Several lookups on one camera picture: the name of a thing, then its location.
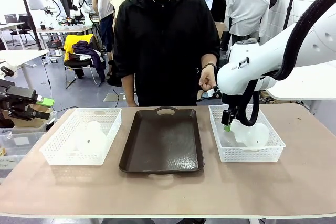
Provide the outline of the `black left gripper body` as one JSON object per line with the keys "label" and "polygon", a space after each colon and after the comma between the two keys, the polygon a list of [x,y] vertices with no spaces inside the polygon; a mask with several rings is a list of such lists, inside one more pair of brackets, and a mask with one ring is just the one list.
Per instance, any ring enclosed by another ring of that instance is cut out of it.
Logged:
{"label": "black left gripper body", "polygon": [[1,80],[1,110],[9,111],[8,116],[17,119],[33,119],[36,110],[30,107],[36,104],[34,89],[16,86],[14,82]]}

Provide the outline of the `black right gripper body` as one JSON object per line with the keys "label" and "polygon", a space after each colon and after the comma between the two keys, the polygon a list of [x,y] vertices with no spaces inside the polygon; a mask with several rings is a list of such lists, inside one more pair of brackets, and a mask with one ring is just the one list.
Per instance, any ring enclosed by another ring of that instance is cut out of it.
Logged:
{"label": "black right gripper body", "polygon": [[229,108],[223,111],[223,115],[229,115],[232,111],[239,114],[242,98],[243,98],[242,94],[238,95],[222,94],[222,103],[229,105]]}

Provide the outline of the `person's left hand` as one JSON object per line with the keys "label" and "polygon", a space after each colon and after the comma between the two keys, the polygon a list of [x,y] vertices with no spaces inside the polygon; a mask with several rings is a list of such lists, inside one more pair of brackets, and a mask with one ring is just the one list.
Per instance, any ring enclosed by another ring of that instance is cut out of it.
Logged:
{"label": "person's left hand", "polygon": [[212,63],[207,64],[202,69],[201,77],[199,80],[199,86],[206,92],[217,85],[215,78],[215,70],[216,66]]}

